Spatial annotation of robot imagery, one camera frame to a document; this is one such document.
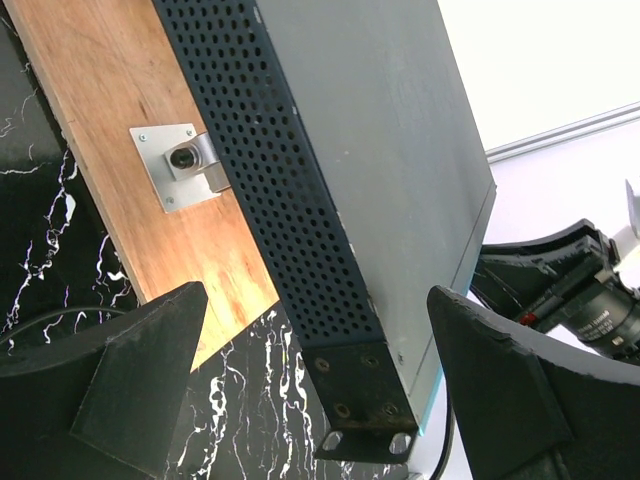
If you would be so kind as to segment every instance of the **red marking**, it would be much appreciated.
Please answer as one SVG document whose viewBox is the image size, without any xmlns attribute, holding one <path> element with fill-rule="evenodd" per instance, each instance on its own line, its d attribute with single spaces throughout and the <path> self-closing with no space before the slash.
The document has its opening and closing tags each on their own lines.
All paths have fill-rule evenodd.
<svg viewBox="0 0 640 480">
<path fill-rule="evenodd" d="M 531 326 L 532 323 L 536 322 L 538 317 L 536 317 L 533 313 L 527 313 L 520 319 L 520 325 L 524 325 L 525 327 Z"/>
</svg>

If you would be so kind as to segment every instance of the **silver mounting plate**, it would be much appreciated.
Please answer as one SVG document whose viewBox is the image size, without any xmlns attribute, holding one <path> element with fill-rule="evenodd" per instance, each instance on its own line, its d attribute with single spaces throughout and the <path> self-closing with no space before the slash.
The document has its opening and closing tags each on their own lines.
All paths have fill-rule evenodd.
<svg viewBox="0 0 640 480">
<path fill-rule="evenodd" d="M 220 196 L 211 191 L 204 174 L 176 181 L 164 156 L 167 150 L 196 136 L 192 124 L 137 127 L 129 132 L 166 213 Z"/>
</svg>

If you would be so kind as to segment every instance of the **metal bracket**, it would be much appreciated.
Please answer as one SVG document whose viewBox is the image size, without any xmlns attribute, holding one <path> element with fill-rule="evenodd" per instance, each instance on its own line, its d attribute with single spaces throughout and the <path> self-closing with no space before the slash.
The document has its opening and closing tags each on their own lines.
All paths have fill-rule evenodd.
<svg viewBox="0 0 640 480">
<path fill-rule="evenodd" d="M 386 343 L 307 349 L 302 358 L 331 426 L 315 458 L 409 460 L 419 427 Z M 346 365 L 353 375 L 344 374 Z"/>
<path fill-rule="evenodd" d="M 190 123 L 129 130 L 167 213 L 220 196 L 229 181 L 208 133 Z"/>
</svg>

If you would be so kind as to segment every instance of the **screw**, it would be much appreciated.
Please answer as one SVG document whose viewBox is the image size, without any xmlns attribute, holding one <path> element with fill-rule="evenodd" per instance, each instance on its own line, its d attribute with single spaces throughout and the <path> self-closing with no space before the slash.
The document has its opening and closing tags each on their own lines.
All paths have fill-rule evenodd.
<svg viewBox="0 0 640 480">
<path fill-rule="evenodd" d="M 373 355 L 365 355 L 361 358 L 362 363 L 364 363 L 369 368 L 376 368 L 380 363 L 378 359 Z"/>
<path fill-rule="evenodd" d="M 329 362 L 327 362 L 324 358 L 316 358 L 315 361 L 316 368 L 323 373 L 327 373 L 329 371 Z"/>
<path fill-rule="evenodd" d="M 396 407 L 393 403 L 387 403 L 384 407 L 382 407 L 382 411 L 393 417 L 398 414 L 398 407 Z"/>
<path fill-rule="evenodd" d="M 333 409 L 340 418 L 349 418 L 351 416 L 351 410 L 343 403 L 334 403 Z"/>
</svg>

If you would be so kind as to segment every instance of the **white wall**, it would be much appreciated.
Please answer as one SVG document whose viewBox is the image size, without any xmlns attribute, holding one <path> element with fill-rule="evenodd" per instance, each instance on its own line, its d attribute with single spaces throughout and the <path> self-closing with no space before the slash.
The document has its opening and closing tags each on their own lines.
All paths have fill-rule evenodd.
<svg viewBox="0 0 640 480">
<path fill-rule="evenodd" d="M 492 170 L 498 195 L 485 243 L 540 238 L 582 218 L 613 236 L 628 224 L 625 178 L 640 176 L 640 122 L 497 163 Z M 628 286 L 640 286 L 640 269 L 622 279 Z M 554 330 L 552 336 L 584 348 L 564 329 Z M 412 471 L 428 476 L 435 467 L 445 405 L 440 388 L 426 434 L 414 449 Z M 459 436 L 442 478 L 472 478 Z"/>
<path fill-rule="evenodd" d="M 485 149 L 640 101 L 640 2 L 438 0 Z"/>
</svg>

